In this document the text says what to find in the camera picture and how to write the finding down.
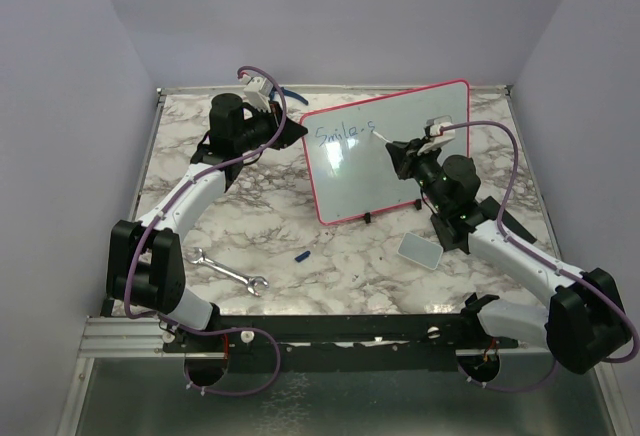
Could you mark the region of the blue marker cap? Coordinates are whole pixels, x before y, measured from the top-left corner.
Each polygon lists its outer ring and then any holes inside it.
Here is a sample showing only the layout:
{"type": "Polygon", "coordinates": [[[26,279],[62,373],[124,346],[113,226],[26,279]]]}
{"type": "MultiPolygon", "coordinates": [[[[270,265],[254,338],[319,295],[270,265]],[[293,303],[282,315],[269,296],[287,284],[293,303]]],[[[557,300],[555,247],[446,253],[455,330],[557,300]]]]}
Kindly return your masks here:
{"type": "Polygon", "coordinates": [[[304,251],[303,253],[297,255],[294,260],[298,263],[306,260],[310,256],[311,252],[309,250],[304,251]]]}

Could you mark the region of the red-framed whiteboard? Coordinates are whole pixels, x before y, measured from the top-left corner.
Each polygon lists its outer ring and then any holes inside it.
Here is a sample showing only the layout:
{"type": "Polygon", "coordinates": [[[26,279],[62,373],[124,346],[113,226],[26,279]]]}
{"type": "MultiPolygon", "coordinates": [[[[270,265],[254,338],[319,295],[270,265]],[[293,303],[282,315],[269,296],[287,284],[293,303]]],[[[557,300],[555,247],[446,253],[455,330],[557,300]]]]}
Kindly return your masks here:
{"type": "Polygon", "coordinates": [[[388,141],[425,135],[433,119],[459,124],[470,119],[470,86],[454,80],[375,96],[302,116],[303,148],[324,225],[346,222],[411,205],[420,198],[415,182],[394,171],[388,141]]]}

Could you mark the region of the blue whiteboard marker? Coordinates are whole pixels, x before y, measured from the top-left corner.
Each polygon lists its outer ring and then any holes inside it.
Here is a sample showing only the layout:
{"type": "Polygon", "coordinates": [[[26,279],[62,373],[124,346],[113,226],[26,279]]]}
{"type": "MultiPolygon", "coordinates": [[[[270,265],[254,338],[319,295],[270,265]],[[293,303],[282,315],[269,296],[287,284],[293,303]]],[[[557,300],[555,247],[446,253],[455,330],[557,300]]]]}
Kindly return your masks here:
{"type": "Polygon", "coordinates": [[[383,141],[385,144],[386,143],[391,143],[392,141],[388,140],[387,138],[385,138],[384,136],[382,136],[381,134],[379,134],[376,131],[372,131],[371,134],[373,136],[375,136],[376,138],[378,138],[379,140],[383,141]]]}

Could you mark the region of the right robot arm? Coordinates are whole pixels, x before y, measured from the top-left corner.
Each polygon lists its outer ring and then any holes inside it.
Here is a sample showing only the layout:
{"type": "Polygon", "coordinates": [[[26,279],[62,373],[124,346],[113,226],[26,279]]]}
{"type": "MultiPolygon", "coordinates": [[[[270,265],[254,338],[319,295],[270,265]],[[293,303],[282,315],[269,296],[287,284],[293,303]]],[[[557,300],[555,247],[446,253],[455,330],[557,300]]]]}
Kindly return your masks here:
{"type": "Polygon", "coordinates": [[[459,323],[461,339],[481,347],[506,337],[545,348],[567,370],[583,374],[630,342],[633,333],[612,276],[582,271],[533,246],[524,228],[499,225],[493,198],[478,201],[481,181],[473,160],[441,151],[425,139],[388,142],[385,148],[401,180],[413,180],[433,206],[431,222],[445,250],[481,258],[526,288],[536,306],[484,297],[459,323]]]}

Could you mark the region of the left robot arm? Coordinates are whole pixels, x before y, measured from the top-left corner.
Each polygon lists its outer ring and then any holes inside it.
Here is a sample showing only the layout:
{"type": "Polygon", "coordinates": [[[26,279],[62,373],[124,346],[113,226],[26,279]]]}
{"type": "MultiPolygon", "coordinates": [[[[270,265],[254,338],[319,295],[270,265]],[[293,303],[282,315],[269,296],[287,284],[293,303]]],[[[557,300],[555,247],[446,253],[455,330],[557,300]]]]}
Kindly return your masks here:
{"type": "Polygon", "coordinates": [[[276,101],[251,104],[223,93],[211,101],[209,129],[185,175],[153,209],[111,230],[106,293],[139,316],[155,314],[186,328],[186,338],[206,351],[220,341],[217,305],[187,286],[182,243],[204,211],[223,196],[245,162],[265,150],[302,139],[307,128],[290,119],[276,101]]]}

